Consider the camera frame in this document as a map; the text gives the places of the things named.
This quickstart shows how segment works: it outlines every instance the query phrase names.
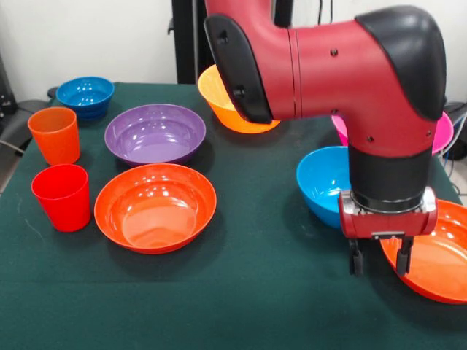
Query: orange cup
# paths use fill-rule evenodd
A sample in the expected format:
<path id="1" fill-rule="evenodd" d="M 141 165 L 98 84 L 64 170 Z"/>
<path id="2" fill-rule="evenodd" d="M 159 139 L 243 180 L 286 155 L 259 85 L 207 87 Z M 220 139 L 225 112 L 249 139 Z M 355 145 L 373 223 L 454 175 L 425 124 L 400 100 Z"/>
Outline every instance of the orange cup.
<path id="1" fill-rule="evenodd" d="M 65 107 L 50 107 L 31 115 L 28 127 L 47 164 L 71 164 L 80 158 L 76 113 Z"/>

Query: blue bowl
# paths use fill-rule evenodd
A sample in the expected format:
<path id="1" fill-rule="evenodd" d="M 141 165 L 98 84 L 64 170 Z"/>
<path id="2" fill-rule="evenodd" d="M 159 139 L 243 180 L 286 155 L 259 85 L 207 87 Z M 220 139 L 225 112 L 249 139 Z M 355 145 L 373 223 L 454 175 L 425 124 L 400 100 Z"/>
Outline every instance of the blue bowl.
<path id="1" fill-rule="evenodd" d="M 347 147 L 326 147 L 309 153 L 298 164 L 297 182 L 314 214 L 325 224 L 340 228 L 339 193 L 350 190 Z"/>
<path id="2" fill-rule="evenodd" d="M 82 77 L 65 82 L 57 90 L 57 99 L 73 109 L 80 119 L 92 120 L 103 117 L 115 87 L 107 79 Z"/>

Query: red cup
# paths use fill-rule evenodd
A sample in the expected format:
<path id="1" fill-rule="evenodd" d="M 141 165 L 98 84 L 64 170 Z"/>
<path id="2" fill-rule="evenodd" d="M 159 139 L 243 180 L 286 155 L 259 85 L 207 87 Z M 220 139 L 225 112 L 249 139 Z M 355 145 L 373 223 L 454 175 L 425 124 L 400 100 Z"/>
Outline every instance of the red cup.
<path id="1" fill-rule="evenodd" d="M 51 166 L 34 177 L 31 189 L 58 231 L 78 231 L 89 222 L 88 173 L 82 167 Z"/>

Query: orange bowl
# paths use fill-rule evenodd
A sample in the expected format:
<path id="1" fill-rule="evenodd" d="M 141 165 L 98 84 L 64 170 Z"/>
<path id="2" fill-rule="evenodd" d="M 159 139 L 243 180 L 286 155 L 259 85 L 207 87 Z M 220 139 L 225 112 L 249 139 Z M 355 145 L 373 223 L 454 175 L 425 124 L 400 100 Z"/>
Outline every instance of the orange bowl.
<path id="1" fill-rule="evenodd" d="M 143 254 L 172 252 L 190 243 L 209 223 L 216 193 L 199 172 L 176 164 L 149 164 L 121 173 L 96 199 L 102 233 Z"/>
<path id="2" fill-rule="evenodd" d="M 395 268 L 401 240 L 381 240 Z M 438 222 L 428 236 L 414 239 L 410 273 L 402 281 L 415 292 L 441 303 L 467 303 L 467 208 L 438 200 Z"/>
<path id="3" fill-rule="evenodd" d="M 198 90 L 211 106 L 219 121 L 233 131 L 239 133 L 264 133 L 274 129 L 280 123 L 279 120 L 274 120 L 271 124 L 258 124 L 243 119 L 228 97 L 216 65 L 210 66 L 199 77 Z"/>

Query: pink bowl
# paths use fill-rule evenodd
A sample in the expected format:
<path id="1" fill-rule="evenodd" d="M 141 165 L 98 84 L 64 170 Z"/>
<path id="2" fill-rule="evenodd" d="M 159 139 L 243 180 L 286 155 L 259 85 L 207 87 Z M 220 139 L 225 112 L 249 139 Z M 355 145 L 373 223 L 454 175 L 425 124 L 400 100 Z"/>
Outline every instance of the pink bowl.
<path id="1" fill-rule="evenodd" d="M 342 118 L 338 115 L 331 115 L 334 126 L 336 127 L 339 138 L 343 146 L 348 146 L 347 141 L 347 127 Z M 454 135 L 454 128 L 452 127 L 451 119 L 443 112 L 443 116 L 438 120 L 435 131 L 435 139 L 433 140 L 433 154 L 445 148 Z"/>

